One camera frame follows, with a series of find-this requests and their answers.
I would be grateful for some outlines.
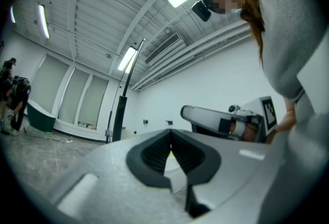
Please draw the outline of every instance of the floor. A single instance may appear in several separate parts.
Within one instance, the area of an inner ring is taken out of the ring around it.
[[[56,132],[49,135],[31,127],[27,120],[24,120],[19,136],[0,134],[0,140],[17,178],[41,195],[70,165],[103,145]]]

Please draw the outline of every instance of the woman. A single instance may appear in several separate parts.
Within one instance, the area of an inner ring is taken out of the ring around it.
[[[212,0],[213,6],[241,9],[259,46],[260,60],[271,86],[284,97],[287,113],[279,131],[290,130],[296,122],[310,117],[314,110],[297,79],[320,43],[327,20],[316,0]],[[254,128],[246,127],[243,138],[253,140]]]

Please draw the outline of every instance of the white ceiling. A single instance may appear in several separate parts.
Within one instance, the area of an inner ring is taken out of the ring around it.
[[[13,9],[15,30],[48,49],[116,79],[122,76],[117,68],[129,46],[137,46],[135,42],[139,44],[146,38],[131,79],[132,84],[141,79],[149,80],[143,85],[146,87],[188,64],[189,60],[182,61],[167,73],[160,68],[156,76],[147,79],[150,71],[144,62],[146,57],[172,34],[178,32],[192,51],[223,35],[218,34],[218,30],[230,33],[240,20],[238,14],[213,14],[205,23],[191,11],[196,1],[189,0],[173,8],[168,0],[16,0]],[[44,37],[39,23],[38,4],[45,6],[49,39]],[[240,32],[242,36],[249,34],[246,29],[235,31],[222,41],[205,46],[204,51],[213,53],[228,43],[228,37],[231,41],[241,38]],[[202,39],[203,44],[193,46]]]

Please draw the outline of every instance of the white wall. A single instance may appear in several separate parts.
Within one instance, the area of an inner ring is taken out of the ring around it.
[[[256,42],[248,40],[141,91],[137,133],[163,128],[191,130],[191,124],[180,117],[184,105],[227,112],[232,104],[243,105],[262,96],[272,96],[280,121],[285,114],[283,98],[264,76]],[[149,121],[147,126],[143,119]],[[173,126],[167,126],[165,120],[172,120]]]
[[[109,84],[106,88],[104,98],[102,101],[102,105],[100,108],[99,119],[97,124],[97,131],[93,131],[90,129],[74,126],[69,123],[65,123],[63,121],[57,120],[55,123],[55,129],[61,130],[63,132],[77,135],[84,138],[91,138],[95,140],[105,140],[104,132],[107,129],[107,123],[109,118],[109,112],[112,107],[114,95],[116,89],[119,85],[119,81],[113,79],[103,73],[97,72],[91,68],[88,68],[82,64],[74,63],[71,59],[68,59],[62,55],[59,55],[47,48],[44,48],[37,43],[34,43],[23,36],[13,32],[11,30],[6,29],[4,33],[2,33],[2,40],[5,42],[5,48],[0,55],[0,64],[3,65],[4,61],[9,60],[10,58],[14,57],[17,59],[16,66],[13,67],[13,76],[18,75],[22,77],[26,77],[33,82],[33,78],[36,75],[36,72],[42,63],[44,57],[48,54],[59,61],[62,61],[72,67],[78,67],[79,69],[96,75],[100,78],[106,79],[109,81]],[[60,101],[62,99],[64,89],[66,87],[66,83],[69,79],[69,75],[63,78],[62,84],[59,88],[58,95],[55,99],[54,108],[52,113],[57,115],[58,113],[58,106],[60,106]],[[119,89],[116,99],[122,94],[123,88],[125,83],[121,83],[122,88]],[[136,106],[138,101],[139,92],[131,91],[130,89],[127,92],[128,102],[127,107],[125,110],[125,116],[123,120],[123,126],[126,126],[126,129],[129,130],[131,133],[136,130]],[[117,103],[115,103],[113,108],[113,116],[111,121],[111,129],[114,125],[114,118],[116,113]]]

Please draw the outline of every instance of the air vent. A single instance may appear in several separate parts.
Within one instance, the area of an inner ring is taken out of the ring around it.
[[[183,43],[183,40],[180,38],[179,34],[178,33],[173,34],[170,38],[168,38],[165,42],[163,42],[157,49],[155,49],[150,56],[147,57],[145,63],[149,66],[152,66],[154,63],[157,62],[157,60],[160,59],[159,56],[161,54],[163,56],[164,51],[166,51],[166,53],[169,53],[170,51],[175,49],[177,46],[174,45],[178,45],[179,41],[182,41]]]

